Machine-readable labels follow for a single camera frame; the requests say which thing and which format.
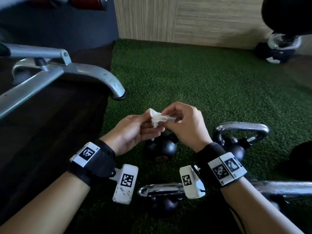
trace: green turf floor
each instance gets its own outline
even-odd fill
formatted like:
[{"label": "green turf floor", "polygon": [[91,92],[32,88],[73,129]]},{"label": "green turf floor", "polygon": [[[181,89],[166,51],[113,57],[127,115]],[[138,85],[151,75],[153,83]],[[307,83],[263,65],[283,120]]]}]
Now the green turf floor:
[{"label": "green turf floor", "polygon": [[[243,161],[259,179],[276,179],[275,166],[287,159],[295,145],[312,139],[311,90],[251,51],[120,40],[114,48],[112,73],[129,95],[122,102],[109,101],[103,133],[129,114],[148,108],[162,111],[175,101],[200,109],[210,133],[224,121],[264,123],[271,129],[270,136],[251,148]],[[124,163],[139,167],[136,192],[160,180],[180,181],[179,168],[191,164],[193,153],[179,144],[171,162],[157,164],[146,160],[141,144],[116,161],[119,167]],[[222,232],[237,232],[216,190],[202,199],[183,200],[171,218],[153,219],[136,194],[128,206],[113,203],[115,184],[106,185],[91,189],[79,211],[77,231],[206,233],[210,226],[220,225]]]}]

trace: forearm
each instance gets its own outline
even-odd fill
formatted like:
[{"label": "forearm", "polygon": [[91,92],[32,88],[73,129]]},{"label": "forearm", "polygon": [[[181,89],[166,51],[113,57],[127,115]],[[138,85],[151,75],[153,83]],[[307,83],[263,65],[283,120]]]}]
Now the forearm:
[{"label": "forearm", "polygon": [[90,187],[65,172],[0,227],[0,233],[63,233]]},{"label": "forearm", "polygon": [[221,192],[240,216],[248,233],[303,233],[244,177],[222,188]]}]

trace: black floor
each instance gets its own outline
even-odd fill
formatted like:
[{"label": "black floor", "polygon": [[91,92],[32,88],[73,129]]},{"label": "black floor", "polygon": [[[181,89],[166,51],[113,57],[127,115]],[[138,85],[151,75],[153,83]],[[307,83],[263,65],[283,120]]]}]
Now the black floor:
[{"label": "black floor", "polygon": [[[110,70],[112,48],[81,51],[71,55],[72,61]],[[12,87],[15,62],[0,61],[0,94]],[[82,145],[98,137],[110,90],[86,80],[60,78],[0,120],[0,224],[60,176]]]}]

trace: person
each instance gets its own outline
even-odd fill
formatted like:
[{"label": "person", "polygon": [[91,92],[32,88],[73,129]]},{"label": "person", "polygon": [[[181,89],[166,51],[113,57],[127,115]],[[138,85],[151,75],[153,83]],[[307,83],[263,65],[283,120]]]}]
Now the person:
[{"label": "person", "polygon": [[[149,111],[130,115],[100,138],[119,156],[139,142],[160,136],[168,128],[179,140],[198,153],[213,141],[206,129],[201,112],[190,105],[175,102],[163,110],[176,123],[165,122],[153,128]],[[90,187],[70,172],[65,172],[0,227],[0,233],[56,234],[63,233]],[[244,177],[221,188],[225,201],[235,210],[233,216],[246,233],[303,233]]]}]

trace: wall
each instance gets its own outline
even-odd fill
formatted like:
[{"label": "wall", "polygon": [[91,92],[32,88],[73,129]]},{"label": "wall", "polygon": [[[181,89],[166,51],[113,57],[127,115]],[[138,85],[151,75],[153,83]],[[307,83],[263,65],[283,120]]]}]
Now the wall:
[{"label": "wall", "polygon": [[[261,17],[262,1],[115,0],[119,36],[253,49],[272,32]],[[298,53],[312,54],[311,45],[303,42]]]},{"label": "wall", "polygon": [[69,52],[119,39],[114,0],[108,0],[107,11],[77,10],[66,4],[42,10],[20,4],[0,12],[0,28],[10,33],[11,42]]}]

